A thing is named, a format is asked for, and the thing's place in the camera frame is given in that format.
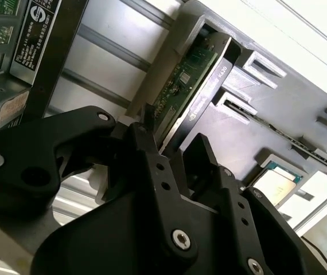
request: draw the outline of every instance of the hole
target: hole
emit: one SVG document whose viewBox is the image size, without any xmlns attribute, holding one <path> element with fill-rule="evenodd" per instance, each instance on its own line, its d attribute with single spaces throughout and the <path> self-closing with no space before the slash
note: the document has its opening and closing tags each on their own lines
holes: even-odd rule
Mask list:
<svg viewBox="0 0 327 275">
<path fill-rule="evenodd" d="M 249 225 L 248 221 L 247 221 L 246 219 L 244 219 L 244 218 L 242 218 L 242 222 L 243 222 L 243 224 L 245 224 L 246 226 Z"/>
<path fill-rule="evenodd" d="M 165 169 L 161 163 L 157 163 L 156 167 L 161 171 L 163 171 Z"/>
<path fill-rule="evenodd" d="M 163 189 L 168 190 L 168 191 L 171 189 L 170 185 L 166 182 L 161 183 L 161 186 Z"/>
<path fill-rule="evenodd" d="M 99 116 L 99 118 L 101 118 L 102 120 L 105 120 L 105 121 L 108 120 L 108 116 L 105 115 L 104 113 L 98 113 L 98 116 Z"/>
<path fill-rule="evenodd" d="M 258 267 L 258 265 L 257 264 L 252 264 L 252 266 L 253 266 L 253 269 L 256 271 L 256 272 L 260 272 L 260 269 L 259 269 L 259 267 Z"/>
<path fill-rule="evenodd" d="M 28 167 L 24 169 L 21 178 L 27 185 L 35 187 L 47 185 L 51 180 L 49 173 L 39 167 Z"/>
<path fill-rule="evenodd" d="M 178 239 L 179 242 L 181 242 L 183 245 L 184 245 L 185 242 L 186 242 L 186 238 L 185 238 L 185 236 L 184 236 L 183 234 L 179 234 L 179 235 L 177 236 L 177 239 Z"/>
</svg>

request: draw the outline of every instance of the cable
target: cable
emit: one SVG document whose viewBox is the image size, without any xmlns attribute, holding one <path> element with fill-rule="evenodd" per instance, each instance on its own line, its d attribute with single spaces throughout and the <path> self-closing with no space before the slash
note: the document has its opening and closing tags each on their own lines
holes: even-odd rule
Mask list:
<svg viewBox="0 0 327 275">
<path fill-rule="evenodd" d="M 307 242 L 310 246 L 312 246 L 316 251 L 318 251 L 318 253 L 320 254 L 320 256 L 323 258 L 323 260 L 326 262 L 327 264 L 327 258 L 324 256 L 323 252 L 320 251 L 320 249 L 318 247 L 316 247 L 315 244 L 313 244 L 312 242 L 310 242 L 307 238 L 305 238 L 304 236 L 301 237 L 305 242 Z"/>
</svg>

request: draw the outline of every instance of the metal frame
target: metal frame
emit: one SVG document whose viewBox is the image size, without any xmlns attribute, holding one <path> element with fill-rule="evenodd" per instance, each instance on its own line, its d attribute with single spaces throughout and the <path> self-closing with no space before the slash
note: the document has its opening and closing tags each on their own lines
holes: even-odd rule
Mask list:
<svg viewBox="0 0 327 275">
<path fill-rule="evenodd" d="M 88 0 L 63 0 L 31 88 L 22 122 L 44 117 Z"/>
</svg>

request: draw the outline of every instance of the label sticker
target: label sticker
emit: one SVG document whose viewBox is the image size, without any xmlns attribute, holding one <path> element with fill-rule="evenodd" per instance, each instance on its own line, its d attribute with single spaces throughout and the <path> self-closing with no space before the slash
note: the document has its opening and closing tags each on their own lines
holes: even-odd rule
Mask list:
<svg viewBox="0 0 327 275">
<path fill-rule="evenodd" d="M 36 71 L 59 0 L 32 0 L 18 42 L 14 61 Z"/>
<path fill-rule="evenodd" d="M 13 117 L 26 106 L 28 94 L 29 91 L 26 91 L 3 104 L 0 111 L 0 123 Z"/>
</svg>

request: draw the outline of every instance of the white label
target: white label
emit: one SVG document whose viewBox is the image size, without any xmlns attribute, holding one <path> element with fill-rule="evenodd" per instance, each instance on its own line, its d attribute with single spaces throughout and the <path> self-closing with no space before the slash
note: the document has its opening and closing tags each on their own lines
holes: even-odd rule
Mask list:
<svg viewBox="0 0 327 275">
<path fill-rule="evenodd" d="M 190 75 L 188 75 L 187 73 L 183 72 L 181 74 L 180 81 L 183 82 L 184 84 L 188 83 L 189 79 L 190 79 Z"/>
<path fill-rule="evenodd" d="M 13 117 L 26 106 L 29 91 L 5 102 L 0 111 L 0 123 Z"/>
</svg>

